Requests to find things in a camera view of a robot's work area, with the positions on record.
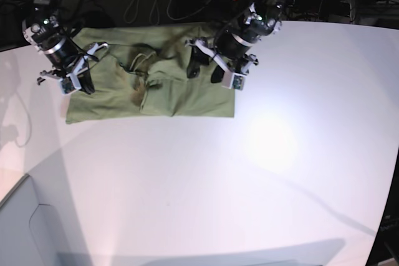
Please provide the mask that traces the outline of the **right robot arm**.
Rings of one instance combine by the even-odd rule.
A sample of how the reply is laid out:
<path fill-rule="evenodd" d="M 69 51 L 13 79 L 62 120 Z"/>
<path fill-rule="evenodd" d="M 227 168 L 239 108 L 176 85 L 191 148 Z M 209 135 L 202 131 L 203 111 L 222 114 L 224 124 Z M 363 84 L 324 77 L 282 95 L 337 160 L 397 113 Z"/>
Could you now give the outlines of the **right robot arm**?
<path fill-rule="evenodd" d="M 91 95 L 95 88 L 89 62 L 98 62 L 96 53 L 108 48 L 108 44 L 94 42 L 86 50 L 78 46 L 73 37 L 79 30 L 72 29 L 69 21 L 62 21 L 60 18 L 61 2 L 62 0 L 33 0 L 32 14 L 22 22 L 25 40 L 52 65 L 49 71 L 40 72 L 37 84 L 51 79 L 57 82 L 63 95 L 74 92 Z"/>

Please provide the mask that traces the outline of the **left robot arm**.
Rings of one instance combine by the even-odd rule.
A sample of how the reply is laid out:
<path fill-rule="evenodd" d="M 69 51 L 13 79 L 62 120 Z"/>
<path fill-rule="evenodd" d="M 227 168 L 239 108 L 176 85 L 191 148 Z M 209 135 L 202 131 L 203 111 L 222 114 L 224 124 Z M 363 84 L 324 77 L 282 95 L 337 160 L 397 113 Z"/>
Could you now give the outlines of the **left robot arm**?
<path fill-rule="evenodd" d="M 262 37 L 280 29 L 286 1 L 236 0 L 233 16 L 222 23 L 213 37 L 195 37 L 185 42 L 192 48 L 186 76 L 196 78 L 202 66 L 214 62 L 211 83 L 242 90 L 249 69 L 259 63 L 249 50 Z"/>

